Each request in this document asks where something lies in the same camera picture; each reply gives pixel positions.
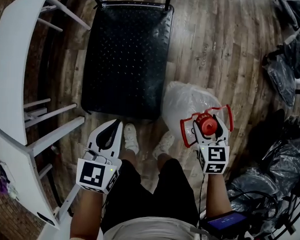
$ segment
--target person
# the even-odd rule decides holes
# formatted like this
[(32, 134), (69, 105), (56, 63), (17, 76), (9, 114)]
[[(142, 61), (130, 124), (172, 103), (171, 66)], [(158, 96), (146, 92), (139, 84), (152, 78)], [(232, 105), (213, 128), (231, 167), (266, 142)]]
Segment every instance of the person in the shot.
[[(178, 160), (169, 155), (174, 137), (166, 132), (153, 150), (159, 181), (154, 193), (141, 185), (136, 171), (139, 145), (136, 129), (124, 128), (125, 150), (120, 154), (120, 175), (106, 198), (83, 190), (70, 229), (72, 240), (96, 240), (99, 229), (105, 240), (192, 240), (199, 221), (195, 196)], [(206, 215), (214, 217), (232, 211), (222, 174), (209, 174)]]

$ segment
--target brick wall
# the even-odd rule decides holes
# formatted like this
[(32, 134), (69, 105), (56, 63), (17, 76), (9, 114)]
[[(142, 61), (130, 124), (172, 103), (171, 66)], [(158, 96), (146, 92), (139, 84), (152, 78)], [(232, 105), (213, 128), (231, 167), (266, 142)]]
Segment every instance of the brick wall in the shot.
[[(14, 0), (0, 0), (0, 17), (3, 10)], [(53, 12), (40, 16), (46, 21), (50, 21)], [(38, 93), (38, 74), (40, 69), (41, 56), (45, 44), (45, 37), (48, 28), (42, 24), (37, 24), (30, 43), (25, 79), (24, 79), (24, 102), (37, 100)], [(28, 142), (31, 143), (38, 139), (37, 128), (31, 127), (27, 132)], [(48, 180), (44, 177), (42, 185), (45, 189), (47, 198), (52, 208), (55, 208), (56, 202), (53, 198)], [(9, 198), (9, 196), (0, 194), (0, 239), (9, 240), (34, 240), (37, 239), (44, 223), (28, 212), (18, 202)]]

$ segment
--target white plastic bag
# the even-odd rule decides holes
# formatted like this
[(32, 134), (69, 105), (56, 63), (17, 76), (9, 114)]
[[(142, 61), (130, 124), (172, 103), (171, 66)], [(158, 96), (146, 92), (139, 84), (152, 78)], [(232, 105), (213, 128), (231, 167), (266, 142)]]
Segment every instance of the white plastic bag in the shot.
[[(182, 140), (180, 120), (191, 118), (194, 113), (203, 113), (212, 107), (221, 107), (218, 99), (207, 90), (192, 84), (173, 81), (167, 86), (162, 105), (162, 118), (170, 132), (179, 140)], [(215, 114), (224, 121), (222, 110), (209, 112)], [(195, 141), (192, 132), (193, 123), (184, 125), (185, 134), (189, 142)]]

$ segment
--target white sneaker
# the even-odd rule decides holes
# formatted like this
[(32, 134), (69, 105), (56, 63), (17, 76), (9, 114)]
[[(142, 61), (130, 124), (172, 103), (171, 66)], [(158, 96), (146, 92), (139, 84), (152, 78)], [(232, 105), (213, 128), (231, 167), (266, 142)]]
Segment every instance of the white sneaker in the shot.
[(167, 131), (159, 141), (159, 144), (156, 145), (156, 147), (153, 150), (152, 155), (155, 159), (158, 160), (158, 156), (165, 153), (169, 154), (169, 149), (173, 145), (175, 141), (175, 137), (170, 133), (170, 131)]
[(125, 140), (125, 149), (132, 150), (136, 155), (139, 152), (139, 145), (135, 126), (132, 123), (127, 123), (124, 127), (123, 134)]

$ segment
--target red object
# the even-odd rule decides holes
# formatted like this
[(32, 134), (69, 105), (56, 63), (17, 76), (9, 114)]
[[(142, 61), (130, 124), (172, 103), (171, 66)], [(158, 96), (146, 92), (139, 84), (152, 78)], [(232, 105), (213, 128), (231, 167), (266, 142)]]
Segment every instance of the red object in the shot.
[(222, 110), (224, 108), (228, 109), (229, 121), (230, 121), (229, 131), (232, 132), (234, 130), (234, 120), (233, 120), (230, 106), (227, 104), (227, 105), (221, 106), (221, 107), (210, 107), (206, 111), (204, 111), (204, 113), (197, 112), (197, 113), (192, 114), (191, 118), (180, 120), (180, 128), (181, 128), (181, 134), (182, 134), (184, 145), (187, 148), (190, 148), (193, 144), (196, 143), (196, 141), (194, 141), (193, 143), (190, 143), (190, 144), (188, 143), (187, 136), (186, 136), (186, 130), (185, 130), (185, 122), (192, 120), (194, 116), (197, 116), (197, 118), (195, 120), (199, 123), (199, 127), (201, 128), (202, 133), (207, 136), (213, 135), (218, 128), (218, 123), (213, 118), (213, 116), (211, 114), (209, 114), (208, 112), (210, 110)]

